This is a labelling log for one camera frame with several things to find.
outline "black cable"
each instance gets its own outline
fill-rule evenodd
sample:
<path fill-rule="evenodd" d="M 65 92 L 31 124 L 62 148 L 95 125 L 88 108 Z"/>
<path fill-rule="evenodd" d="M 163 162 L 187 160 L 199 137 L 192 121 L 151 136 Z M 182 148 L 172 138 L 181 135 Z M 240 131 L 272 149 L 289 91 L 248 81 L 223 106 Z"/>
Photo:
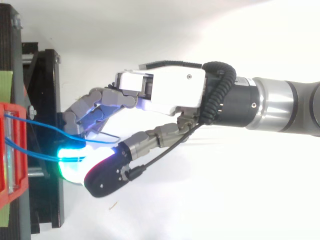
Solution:
<path fill-rule="evenodd" d="M 191 128 L 188 132 L 186 132 L 178 141 L 176 141 L 173 145 L 171 145 L 167 150 L 162 152 L 160 155 L 156 156 L 154 159 L 149 161 L 145 165 L 136 166 L 129 170 L 127 173 L 127 178 L 132 181 L 139 177 L 148 167 L 150 167 L 152 164 L 154 164 L 156 161 L 167 155 L 169 152 L 171 152 L 175 147 L 177 147 L 180 143 L 182 143 L 186 138 L 188 138 L 191 134 L 194 133 L 195 130 L 200 128 L 203 124 L 200 123 L 196 125 L 195 127 Z"/>
<path fill-rule="evenodd" d="M 191 128 L 188 132 L 186 132 L 178 141 L 176 141 L 173 145 L 171 145 L 167 150 L 162 152 L 159 156 L 156 156 L 154 159 L 149 161 L 146 165 L 144 165 L 146 168 L 150 167 L 152 164 L 154 164 L 156 161 L 167 155 L 169 152 L 171 152 L 176 146 L 178 146 L 180 143 L 182 143 L 186 138 L 188 138 L 191 134 L 194 133 L 195 130 L 200 128 L 203 124 L 198 124 L 195 127 Z"/>
<path fill-rule="evenodd" d="M 203 64 L 202 69 L 205 70 L 206 73 L 215 75 L 218 74 L 218 72 L 223 73 L 223 77 L 216 88 L 204 98 L 200 111 L 199 123 L 212 125 L 220 104 L 224 102 L 225 96 L 235 84 L 237 73 L 232 66 L 219 61 L 207 62 Z"/>

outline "blue wire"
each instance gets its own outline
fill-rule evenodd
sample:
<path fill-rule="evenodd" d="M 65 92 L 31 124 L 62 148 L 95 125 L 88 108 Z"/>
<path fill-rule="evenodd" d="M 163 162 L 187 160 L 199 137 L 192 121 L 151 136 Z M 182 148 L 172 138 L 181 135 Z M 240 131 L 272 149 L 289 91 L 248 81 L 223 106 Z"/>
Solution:
<path fill-rule="evenodd" d="M 117 141 L 98 141 L 98 140 L 83 139 L 83 138 L 80 138 L 80 137 L 72 136 L 72 135 L 62 131 L 61 129 L 55 127 L 55 126 L 51 126 L 51 125 L 48 125 L 48 124 L 45 124 L 45 123 L 41 123 L 41 122 L 38 122 L 38 121 L 32 121 L 32 120 L 20 118 L 20 117 L 17 117 L 17 116 L 11 116 L 11 115 L 8 115 L 8 114 L 5 114 L 4 116 L 6 118 L 9 118 L 9 119 L 15 119 L 15 120 L 19 120 L 21 122 L 26 122 L 28 124 L 34 124 L 34 125 L 38 125 L 38 126 L 42 126 L 42 127 L 48 128 L 48 129 L 55 130 L 55 131 L 65 135 L 66 137 L 68 137 L 70 139 L 78 140 L 78 141 L 81 141 L 81 142 L 89 142 L 89 143 L 97 143 L 97 144 L 116 144 L 119 141 L 119 140 L 117 140 Z"/>
<path fill-rule="evenodd" d="M 38 153 L 38 152 L 33 152 L 30 150 L 26 150 L 20 146 L 18 146 L 17 144 L 15 144 L 13 141 L 11 141 L 9 138 L 5 137 L 5 143 L 22 152 L 23 154 L 27 154 L 31 157 L 37 158 L 37 159 L 42 159 L 42 160 L 46 160 L 46 161 L 51 161 L 51 162 L 80 162 L 84 157 L 64 157 L 64 158 L 59 158 L 59 157 L 55 157 L 55 156 L 50 156 L 50 155 L 45 155 L 42 153 Z"/>

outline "screw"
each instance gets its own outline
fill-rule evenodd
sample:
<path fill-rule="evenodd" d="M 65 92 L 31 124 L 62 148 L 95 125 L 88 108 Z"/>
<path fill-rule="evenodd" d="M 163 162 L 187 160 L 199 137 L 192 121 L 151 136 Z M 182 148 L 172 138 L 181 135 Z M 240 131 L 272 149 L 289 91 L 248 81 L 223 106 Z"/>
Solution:
<path fill-rule="evenodd" d="M 23 29 L 23 27 L 21 25 L 21 17 L 19 14 L 16 14 L 13 16 L 12 25 L 18 30 Z"/>
<path fill-rule="evenodd" d="M 35 116 L 37 115 L 37 110 L 35 110 L 34 106 L 29 106 L 28 108 L 29 118 L 31 120 L 35 119 Z"/>
<path fill-rule="evenodd" d="M 56 63 L 56 64 L 61 64 L 61 57 L 60 57 L 60 55 L 55 55 L 55 63 Z"/>

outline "coiled black cable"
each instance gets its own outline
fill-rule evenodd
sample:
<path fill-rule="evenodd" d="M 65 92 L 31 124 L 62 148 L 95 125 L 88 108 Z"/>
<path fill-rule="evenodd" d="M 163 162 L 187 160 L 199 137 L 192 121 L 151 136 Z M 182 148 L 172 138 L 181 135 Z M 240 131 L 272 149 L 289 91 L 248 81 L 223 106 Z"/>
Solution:
<path fill-rule="evenodd" d="M 207 62 L 202 65 L 202 69 L 205 70 L 206 73 L 215 75 L 219 72 L 223 73 L 222 79 L 216 88 L 209 92 L 203 99 L 200 111 L 199 123 L 212 125 L 220 104 L 224 102 L 225 96 L 235 84 L 237 73 L 232 66 L 219 61 Z"/>

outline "yellow-green label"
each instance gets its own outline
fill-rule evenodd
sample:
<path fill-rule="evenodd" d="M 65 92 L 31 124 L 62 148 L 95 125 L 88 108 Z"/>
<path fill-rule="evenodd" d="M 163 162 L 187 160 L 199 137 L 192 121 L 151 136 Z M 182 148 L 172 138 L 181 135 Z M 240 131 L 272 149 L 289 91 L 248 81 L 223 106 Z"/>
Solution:
<path fill-rule="evenodd" d="M 10 103 L 12 71 L 0 71 L 0 102 Z"/>

